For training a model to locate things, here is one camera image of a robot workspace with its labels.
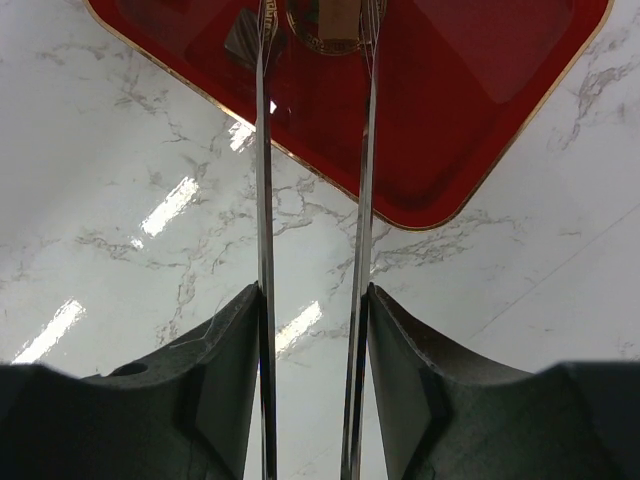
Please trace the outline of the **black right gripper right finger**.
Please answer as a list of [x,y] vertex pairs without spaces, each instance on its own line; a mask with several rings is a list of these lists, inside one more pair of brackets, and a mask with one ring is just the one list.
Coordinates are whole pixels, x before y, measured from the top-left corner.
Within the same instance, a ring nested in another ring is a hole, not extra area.
[[368,342],[392,479],[635,479],[639,365],[528,373],[479,355],[368,290]]

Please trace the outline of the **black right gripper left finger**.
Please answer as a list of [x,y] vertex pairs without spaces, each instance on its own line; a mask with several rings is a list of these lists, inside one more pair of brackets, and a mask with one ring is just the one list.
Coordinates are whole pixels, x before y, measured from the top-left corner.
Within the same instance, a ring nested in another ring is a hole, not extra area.
[[258,366],[258,288],[112,373],[1,368],[5,479],[239,479]]

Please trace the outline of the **metal tongs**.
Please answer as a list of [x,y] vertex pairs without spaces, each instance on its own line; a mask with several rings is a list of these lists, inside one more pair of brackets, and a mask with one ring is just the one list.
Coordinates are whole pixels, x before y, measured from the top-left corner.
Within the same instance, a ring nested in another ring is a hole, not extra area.
[[[277,5],[262,1],[273,9],[277,22]],[[373,192],[376,147],[376,113],[378,92],[378,39],[382,22],[381,7],[376,1],[361,1],[359,39],[369,77],[369,97],[366,103],[358,217],[354,257],[354,280],[349,324],[349,346],[346,369],[344,420],[342,428],[340,476],[358,479],[361,476],[361,439],[363,418],[363,391],[366,371],[367,327],[369,320],[368,286],[370,282],[372,252]],[[276,57],[272,43],[267,68],[259,63],[255,69],[256,98],[256,194],[259,287],[259,347],[260,347],[260,400],[262,476],[277,476],[277,409],[276,409],[276,354],[275,354],[275,301],[274,251],[272,208],[272,158],[270,131],[270,74]]]

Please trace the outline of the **brown rectangular chocolate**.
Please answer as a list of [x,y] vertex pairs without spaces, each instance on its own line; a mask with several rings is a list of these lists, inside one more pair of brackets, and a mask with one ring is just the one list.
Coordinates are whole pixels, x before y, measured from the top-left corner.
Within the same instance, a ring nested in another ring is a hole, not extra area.
[[358,40],[360,14],[360,0],[320,0],[319,38],[321,40]]

